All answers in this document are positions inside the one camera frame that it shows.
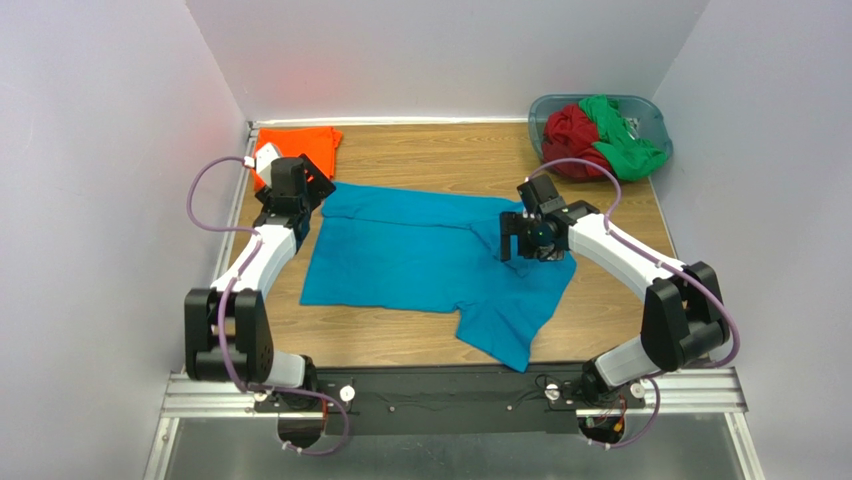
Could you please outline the green t shirt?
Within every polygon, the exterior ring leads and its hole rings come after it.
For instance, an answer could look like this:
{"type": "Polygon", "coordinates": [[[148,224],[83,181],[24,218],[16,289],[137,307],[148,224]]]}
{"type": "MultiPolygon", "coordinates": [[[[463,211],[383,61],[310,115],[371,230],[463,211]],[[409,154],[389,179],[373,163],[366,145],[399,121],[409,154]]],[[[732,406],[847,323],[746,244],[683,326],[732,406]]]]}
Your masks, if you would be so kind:
{"type": "Polygon", "coordinates": [[[593,146],[620,180],[646,178],[669,160],[670,155],[651,141],[631,135],[630,122],[621,114],[618,100],[594,95],[580,100],[578,107],[597,129],[599,139],[593,146]]]}

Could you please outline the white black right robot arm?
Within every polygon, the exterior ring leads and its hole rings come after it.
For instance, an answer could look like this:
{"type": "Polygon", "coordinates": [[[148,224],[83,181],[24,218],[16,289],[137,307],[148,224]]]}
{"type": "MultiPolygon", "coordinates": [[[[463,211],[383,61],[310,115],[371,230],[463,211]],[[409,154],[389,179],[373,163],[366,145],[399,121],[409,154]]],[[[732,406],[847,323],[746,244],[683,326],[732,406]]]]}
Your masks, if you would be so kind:
{"type": "Polygon", "coordinates": [[[523,209],[500,215],[500,259],[541,262],[571,252],[609,272],[643,303],[637,337],[587,361],[575,393],[597,403],[643,377],[677,371],[712,350],[739,344],[717,274],[664,256],[618,228],[585,201],[567,203],[547,176],[517,188],[523,209]]]}

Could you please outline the aluminium front frame rail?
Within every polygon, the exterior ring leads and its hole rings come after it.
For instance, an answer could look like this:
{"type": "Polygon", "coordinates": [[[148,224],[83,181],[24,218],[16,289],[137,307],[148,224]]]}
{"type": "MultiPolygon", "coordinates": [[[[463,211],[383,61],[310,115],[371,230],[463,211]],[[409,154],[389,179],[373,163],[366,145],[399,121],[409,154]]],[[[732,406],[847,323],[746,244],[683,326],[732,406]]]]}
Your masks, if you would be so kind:
{"type": "MultiPolygon", "coordinates": [[[[748,411],[736,371],[683,370],[656,379],[662,414],[744,414],[748,411]]],[[[278,413],[258,406],[251,394],[226,383],[196,382],[185,374],[170,376],[160,407],[162,419],[176,418],[305,418],[318,413],[278,413]]]]}

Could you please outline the folded orange t shirt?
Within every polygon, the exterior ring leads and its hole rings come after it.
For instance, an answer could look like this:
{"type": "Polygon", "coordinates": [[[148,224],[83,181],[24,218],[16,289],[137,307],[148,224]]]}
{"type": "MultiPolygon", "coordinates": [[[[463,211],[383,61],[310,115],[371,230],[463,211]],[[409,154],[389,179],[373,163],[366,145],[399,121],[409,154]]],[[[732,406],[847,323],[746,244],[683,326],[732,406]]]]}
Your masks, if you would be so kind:
{"type": "Polygon", "coordinates": [[[305,154],[329,178],[336,176],[336,152],[343,133],[331,126],[292,130],[260,129],[255,153],[272,143],[284,157],[305,154]]]}

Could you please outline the blue t shirt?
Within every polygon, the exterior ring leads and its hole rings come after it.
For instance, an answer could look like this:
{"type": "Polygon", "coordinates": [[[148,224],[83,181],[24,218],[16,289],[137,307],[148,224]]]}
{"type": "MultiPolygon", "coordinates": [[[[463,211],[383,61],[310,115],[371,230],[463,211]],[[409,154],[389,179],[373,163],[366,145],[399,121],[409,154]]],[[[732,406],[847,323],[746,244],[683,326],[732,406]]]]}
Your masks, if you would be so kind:
{"type": "Polygon", "coordinates": [[[457,338],[519,372],[577,269],[500,259],[504,198],[339,182],[322,206],[303,305],[458,312],[457,338]]]}

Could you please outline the aluminium left side rail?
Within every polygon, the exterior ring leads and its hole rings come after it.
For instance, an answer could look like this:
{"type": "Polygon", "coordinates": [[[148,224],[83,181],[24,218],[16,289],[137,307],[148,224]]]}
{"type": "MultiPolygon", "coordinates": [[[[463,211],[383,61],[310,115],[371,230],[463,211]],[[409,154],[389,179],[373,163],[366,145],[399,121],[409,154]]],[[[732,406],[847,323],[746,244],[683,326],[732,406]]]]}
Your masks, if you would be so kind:
{"type": "Polygon", "coordinates": [[[218,254],[215,257],[215,266],[213,268],[213,272],[211,274],[211,282],[215,282],[222,274],[226,273],[231,265],[231,254],[233,252],[233,245],[237,234],[241,231],[246,230],[246,227],[239,226],[239,216],[242,210],[242,203],[244,199],[244,194],[249,188],[249,179],[251,175],[248,173],[247,168],[243,165],[245,156],[252,156],[254,148],[257,143],[257,135],[258,135],[258,126],[255,122],[249,121],[247,123],[246,134],[245,134],[245,147],[244,152],[241,156],[229,156],[228,158],[216,158],[212,160],[207,165],[203,166],[201,170],[195,175],[193,178],[189,190],[187,192],[186,201],[185,201],[185,210],[187,216],[189,217],[190,222],[204,230],[206,232],[212,232],[215,234],[223,234],[218,254]],[[240,167],[238,169],[239,173],[237,174],[233,192],[230,197],[230,204],[228,207],[228,214],[225,217],[225,223],[223,225],[209,225],[199,220],[194,213],[193,210],[193,200],[195,193],[202,181],[202,178],[206,173],[208,173],[211,169],[213,169],[216,165],[225,163],[225,162],[240,162],[240,167]]]}

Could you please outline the dark red t shirt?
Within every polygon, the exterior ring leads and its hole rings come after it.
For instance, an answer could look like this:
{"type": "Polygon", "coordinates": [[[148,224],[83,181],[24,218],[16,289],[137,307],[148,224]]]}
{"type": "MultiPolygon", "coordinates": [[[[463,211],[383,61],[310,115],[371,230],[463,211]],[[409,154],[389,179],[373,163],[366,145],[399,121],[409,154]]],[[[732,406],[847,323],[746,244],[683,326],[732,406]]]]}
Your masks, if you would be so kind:
{"type": "Polygon", "coordinates": [[[595,146],[599,140],[597,125],[577,104],[568,105],[551,114],[545,124],[541,143],[544,162],[577,158],[613,174],[609,161],[595,146]]]}

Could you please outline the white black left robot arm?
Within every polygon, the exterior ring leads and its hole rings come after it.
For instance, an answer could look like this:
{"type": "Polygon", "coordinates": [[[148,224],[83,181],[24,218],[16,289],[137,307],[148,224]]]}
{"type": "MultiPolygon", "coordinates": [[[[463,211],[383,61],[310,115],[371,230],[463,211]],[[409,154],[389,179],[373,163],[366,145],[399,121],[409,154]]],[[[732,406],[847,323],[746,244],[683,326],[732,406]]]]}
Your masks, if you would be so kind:
{"type": "Polygon", "coordinates": [[[309,235],[313,212],[336,187],[307,155],[285,157],[273,145],[240,161],[261,183],[261,208],[235,262],[185,297],[185,368],[195,381],[230,382],[243,393],[311,409],[324,399],[316,368],[306,355],[275,349],[265,300],[309,235]]]}

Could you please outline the translucent teal plastic bin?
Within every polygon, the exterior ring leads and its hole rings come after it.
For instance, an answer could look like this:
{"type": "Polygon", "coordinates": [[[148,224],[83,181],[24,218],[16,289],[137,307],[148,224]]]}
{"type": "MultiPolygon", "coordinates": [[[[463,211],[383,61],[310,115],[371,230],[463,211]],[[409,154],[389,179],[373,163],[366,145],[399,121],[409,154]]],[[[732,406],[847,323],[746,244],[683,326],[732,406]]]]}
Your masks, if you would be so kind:
{"type": "Polygon", "coordinates": [[[605,169],[577,158],[563,158],[545,163],[541,143],[545,124],[549,116],[564,107],[577,104],[594,95],[605,95],[620,102],[620,112],[630,122],[630,133],[634,138],[651,141],[655,146],[673,155],[673,143],[668,135],[664,117],[659,108],[650,101],[633,95],[616,94],[549,94],[533,102],[528,114],[528,134],[532,147],[541,162],[551,171],[567,179],[588,182],[603,179],[605,169]]]}

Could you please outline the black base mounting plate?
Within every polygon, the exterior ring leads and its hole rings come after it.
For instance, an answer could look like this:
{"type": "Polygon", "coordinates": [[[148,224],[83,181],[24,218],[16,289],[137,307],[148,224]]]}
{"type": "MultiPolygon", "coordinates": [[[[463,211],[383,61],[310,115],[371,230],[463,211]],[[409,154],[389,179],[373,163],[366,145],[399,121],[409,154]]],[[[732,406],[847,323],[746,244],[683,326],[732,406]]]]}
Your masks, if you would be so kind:
{"type": "Polygon", "coordinates": [[[356,435],[463,435],[545,432],[615,438],[629,413],[654,408],[650,384],[587,396],[578,362],[534,363],[518,373],[497,365],[320,368],[308,382],[311,396],[242,394],[224,383],[198,395],[197,414],[266,415],[282,437],[322,433],[356,435]]]}

